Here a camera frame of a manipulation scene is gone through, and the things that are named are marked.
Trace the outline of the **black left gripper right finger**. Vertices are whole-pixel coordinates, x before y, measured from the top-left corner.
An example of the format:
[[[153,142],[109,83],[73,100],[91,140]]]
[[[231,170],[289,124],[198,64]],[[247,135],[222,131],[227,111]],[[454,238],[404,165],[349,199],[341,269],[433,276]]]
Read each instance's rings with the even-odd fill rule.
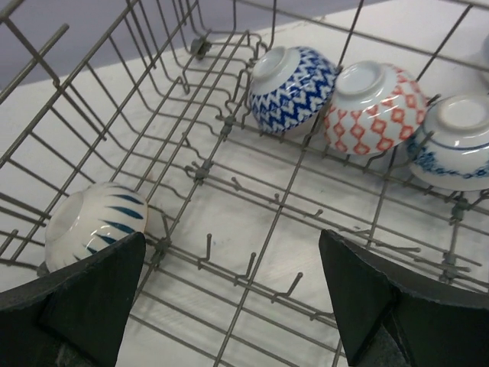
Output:
[[[332,230],[319,251],[350,366],[486,366],[488,296],[388,261]]]

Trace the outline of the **blue zigzag bowl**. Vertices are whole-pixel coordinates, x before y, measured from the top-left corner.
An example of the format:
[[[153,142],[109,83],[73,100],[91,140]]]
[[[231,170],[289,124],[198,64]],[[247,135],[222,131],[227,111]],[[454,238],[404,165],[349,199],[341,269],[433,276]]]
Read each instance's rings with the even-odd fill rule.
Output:
[[[338,67],[316,49],[274,47],[254,65],[248,100],[259,129],[289,131],[310,120],[330,99]]]

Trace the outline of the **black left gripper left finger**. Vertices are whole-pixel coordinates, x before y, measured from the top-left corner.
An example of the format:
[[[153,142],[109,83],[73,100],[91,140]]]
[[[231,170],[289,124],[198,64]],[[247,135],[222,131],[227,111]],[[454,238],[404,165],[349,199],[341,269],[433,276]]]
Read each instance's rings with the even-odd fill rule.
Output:
[[[1,293],[3,366],[114,366],[146,253],[136,232]]]

